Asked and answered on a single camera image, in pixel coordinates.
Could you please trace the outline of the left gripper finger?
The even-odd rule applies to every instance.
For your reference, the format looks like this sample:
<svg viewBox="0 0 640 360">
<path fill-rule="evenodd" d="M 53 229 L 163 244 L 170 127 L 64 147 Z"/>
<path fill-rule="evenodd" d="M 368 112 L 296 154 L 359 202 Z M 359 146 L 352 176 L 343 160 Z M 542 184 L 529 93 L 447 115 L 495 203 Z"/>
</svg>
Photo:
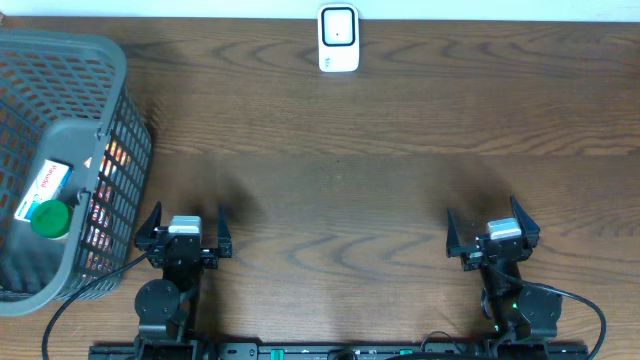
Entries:
<svg viewBox="0 0 640 360">
<path fill-rule="evenodd" d="M 217 243 L 218 257 L 231 258 L 233 254 L 232 237 L 226 222 L 224 207 L 222 205 L 218 208 Z"/>
<path fill-rule="evenodd" d="M 157 228 L 161 223 L 162 205 L 158 201 L 150 216 L 135 234 L 134 245 L 140 251 L 148 251 L 157 239 Z"/>
</svg>

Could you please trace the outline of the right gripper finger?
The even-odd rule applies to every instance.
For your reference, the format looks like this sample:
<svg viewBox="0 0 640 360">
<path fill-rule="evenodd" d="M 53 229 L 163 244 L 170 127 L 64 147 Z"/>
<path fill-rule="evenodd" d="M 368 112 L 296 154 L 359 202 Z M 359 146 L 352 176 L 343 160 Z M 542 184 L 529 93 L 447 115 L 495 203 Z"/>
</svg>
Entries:
<svg viewBox="0 0 640 360">
<path fill-rule="evenodd" d="M 447 209 L 446 255 L 448 258 L 459 257 L 460 255 L 460 240 L 456 229 L 454 214 L 450 209 Z"/>
<path fill-rule="evenodd" d="M 512 213 L 518 222 L 522 236 L 526 239 L 529 248 L 535 248 L 540 239 L 540 227 L 538 224 L 524 211 L 517 201 L 516 197 L 510 197 Z"/>
</svg>

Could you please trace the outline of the red Top chocolate bar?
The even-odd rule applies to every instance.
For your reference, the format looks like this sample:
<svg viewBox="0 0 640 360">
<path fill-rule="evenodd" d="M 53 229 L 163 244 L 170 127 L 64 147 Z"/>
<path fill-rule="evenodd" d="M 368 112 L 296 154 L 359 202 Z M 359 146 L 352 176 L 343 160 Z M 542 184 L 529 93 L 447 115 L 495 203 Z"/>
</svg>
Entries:
<svg viewBox="0 0 640 360">
<path fill-rule="evenodd" d="M 113 239 L 109 234 L 111 211 L 107 208 L 112 188 L 101 180 L 96 189 L 96 198 L 90 201 L 89 228 L 84 242 L 90 247 L 85 267 L 92 272 L 107 273 L 113 268 Z"/>
</svg>

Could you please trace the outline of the green lid white jar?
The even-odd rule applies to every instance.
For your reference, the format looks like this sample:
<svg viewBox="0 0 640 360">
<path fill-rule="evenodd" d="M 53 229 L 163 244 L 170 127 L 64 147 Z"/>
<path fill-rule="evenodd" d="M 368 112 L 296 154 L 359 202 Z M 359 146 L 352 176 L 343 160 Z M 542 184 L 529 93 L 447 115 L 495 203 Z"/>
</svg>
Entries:
<svg viewBox="0 0 640 360">
<path fill-rule="evenodd" d="M 64 202 L 48 200 L 38 205 L 31 214 L 31 229 L 39 236 L 58 239 L 69 233 L 72 210 Z"/>
</svg>

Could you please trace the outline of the white Panadol medicine box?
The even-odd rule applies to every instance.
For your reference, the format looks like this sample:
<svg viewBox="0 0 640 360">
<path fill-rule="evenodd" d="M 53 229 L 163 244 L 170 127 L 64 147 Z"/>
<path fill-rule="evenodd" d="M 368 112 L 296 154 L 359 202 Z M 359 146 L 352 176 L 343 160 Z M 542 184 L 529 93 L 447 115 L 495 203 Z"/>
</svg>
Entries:
<svg viewBox="0 0 640 360">
<path fill-rule="evenodd" d="M 58 196 L 72 172 L 73 168 L 69 165 L 45 160 L 14 212 L 14 219 L 30 222 L 39 205 Z"/>
</svg>

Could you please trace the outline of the small orange snack packet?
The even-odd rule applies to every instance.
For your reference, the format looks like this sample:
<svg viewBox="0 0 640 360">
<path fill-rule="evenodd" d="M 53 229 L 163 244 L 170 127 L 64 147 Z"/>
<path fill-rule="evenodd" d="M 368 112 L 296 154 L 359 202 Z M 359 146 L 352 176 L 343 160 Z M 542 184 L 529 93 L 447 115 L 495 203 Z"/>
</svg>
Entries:
<svg viewBox="0 0 640 360">
<path fill-rule="evenodd" d="M 100 173 L 106 177 L 113 177 L 118 172 L 124 172 L 131 164 L 131 158 L 124 147 L 117 140 L 112 140 L 105 148 L 101 160 Z"/>
</svg>

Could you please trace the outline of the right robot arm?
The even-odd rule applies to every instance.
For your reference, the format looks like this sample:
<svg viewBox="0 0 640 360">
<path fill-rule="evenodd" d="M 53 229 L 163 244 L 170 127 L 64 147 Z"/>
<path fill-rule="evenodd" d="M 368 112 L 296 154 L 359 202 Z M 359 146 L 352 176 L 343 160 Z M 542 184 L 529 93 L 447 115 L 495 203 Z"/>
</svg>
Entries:
<svg viewBox="0 0 640 360">
<path fill-rule="evenodd" d="M 562 298 L 521 279 L 518 264 L 529 259 L 540 239 L 540 227 L 515 198 L 510 199 L 512 216 L 487 223 L 487 232 L 463 245 L 454 214 L 447 212 L 446 255 L 458 257 L 465 271 L 478 270 L 483 281 L 481 306 L 494 321 L 496 335 L 484 342 L 492 358 L 507 355 L 518 347 L 545 350 L 557 336 Z"/>
</svg>

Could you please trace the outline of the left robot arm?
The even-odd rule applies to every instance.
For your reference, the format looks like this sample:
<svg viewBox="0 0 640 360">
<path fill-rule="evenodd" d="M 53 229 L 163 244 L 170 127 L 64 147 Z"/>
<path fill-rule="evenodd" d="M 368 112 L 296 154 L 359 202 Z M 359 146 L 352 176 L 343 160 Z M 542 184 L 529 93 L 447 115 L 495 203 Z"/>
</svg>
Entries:
<svg viewBox="0 0 640 360">
<path fill-rule="evenodd" d="M 201 278 L 216 269 L 222 258 L 232 256 L 232 238 L 223 208 L 218 209 L 217 246 L 202 245 L 202 219 L 175 216 L 161 224 L 162 207 L 156 204 L 135 235 L 143 251 L 162 277 L 144 284 L 135 297 L 139 317 L 134 355 L 138 360 L 216 359 L 216 346 L 195 332 Z"/>
</svg>

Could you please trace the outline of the white barcode scanner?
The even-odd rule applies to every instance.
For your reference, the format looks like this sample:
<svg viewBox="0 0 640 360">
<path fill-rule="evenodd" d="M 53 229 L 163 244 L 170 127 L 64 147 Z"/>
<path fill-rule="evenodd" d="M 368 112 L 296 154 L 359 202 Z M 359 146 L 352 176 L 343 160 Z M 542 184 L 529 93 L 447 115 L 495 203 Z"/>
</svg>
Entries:
<svg viewBox="0 0 640 360">
<path fill-rule="evenodd" d="M 360 62 L 359 12 L 351 4 L 325 4 L 318 10 L 318 66 L 322 72 L 354 72 Z"/>
</svg>

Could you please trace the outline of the grey plastic mesh basket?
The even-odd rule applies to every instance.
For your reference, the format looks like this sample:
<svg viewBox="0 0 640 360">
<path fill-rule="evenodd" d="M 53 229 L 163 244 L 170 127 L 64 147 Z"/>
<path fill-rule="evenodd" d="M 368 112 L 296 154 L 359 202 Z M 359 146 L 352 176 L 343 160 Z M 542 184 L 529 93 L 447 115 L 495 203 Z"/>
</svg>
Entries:
<svg viewBox="0 0 640 360">
<path fill-rule="evenodd" d="M 3 30 L 1 33 L 1 313 L 26 315 L 72 295 L 96 299 L 120 283 L 152 159 L 148 130 L 125 84 L 127 60 L 94 35 Z M 124 172 L 100 173 L 117 140 L 131 158 Z M 72 210 L 69 233 L 37 235 L 14 219 L 45 160 L 73 168 L 57 198 Z M 112 188 L 109 234 L 113 268 L 85 267 L 90 201 L 103 180 Z"/>
</svg>

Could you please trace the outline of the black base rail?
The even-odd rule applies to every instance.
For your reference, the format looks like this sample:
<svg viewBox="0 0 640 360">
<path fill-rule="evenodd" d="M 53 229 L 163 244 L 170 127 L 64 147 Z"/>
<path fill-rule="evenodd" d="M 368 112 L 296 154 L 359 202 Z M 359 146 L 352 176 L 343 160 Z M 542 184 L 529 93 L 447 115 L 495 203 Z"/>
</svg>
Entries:
<svg viewBox="0 0 640 360">
<path fill-rule="evenodd" d="M 412 345 L 259 345 L 256 343 L 220 343 L 180 345 L 138 349 L 135 346 L 92 346 L 89 360 L 113 359 L 209 359 L 209 360 L 383 360 L 402 359 L 488 359 L 480 345 L 454 345 L 446 342 Z"/>
</svg>

